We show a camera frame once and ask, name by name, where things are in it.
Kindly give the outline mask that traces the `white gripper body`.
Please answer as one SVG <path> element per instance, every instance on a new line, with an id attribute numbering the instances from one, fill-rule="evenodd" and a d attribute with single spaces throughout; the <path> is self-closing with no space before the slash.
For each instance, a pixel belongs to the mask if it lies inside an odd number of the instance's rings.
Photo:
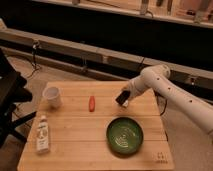
<path id="1" fill-rule="evenodd" d="M 123 104 L 122 106 L 127 108 L 129 102 L 136 98 L 140 92 L 137 90 L 135 83 L 130 81 L 127 85 L 122 88 L 122 95 L 123 95 Z"/>

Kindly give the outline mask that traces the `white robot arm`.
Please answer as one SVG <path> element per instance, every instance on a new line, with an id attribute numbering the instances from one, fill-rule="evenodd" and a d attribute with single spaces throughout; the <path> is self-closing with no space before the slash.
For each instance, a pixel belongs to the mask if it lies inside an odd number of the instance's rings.
<path id="1" fill-rule="evenodd" d="M 149 66 L 140 75 L 130 79 L 116 98 L 119 105 L 131 101 L 152 88 L 172 101 L 187 117 L 213 138 L 213 106 L 173 84 L 167 65 Z"/>

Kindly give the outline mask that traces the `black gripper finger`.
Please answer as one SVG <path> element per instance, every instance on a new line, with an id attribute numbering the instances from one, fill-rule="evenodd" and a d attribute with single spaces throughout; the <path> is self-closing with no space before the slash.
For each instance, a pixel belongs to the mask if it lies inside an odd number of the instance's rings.
<path id="1" fill-rule="evenodd" d="M 116 102 L 119 104 L 119 105 L 123 105 L 125 103 L 125 101 L 129 98 L 130 96 L 130 92 L 125 90 L 125 91 L 122 91 L 121 94 L 116 98 Z"/>

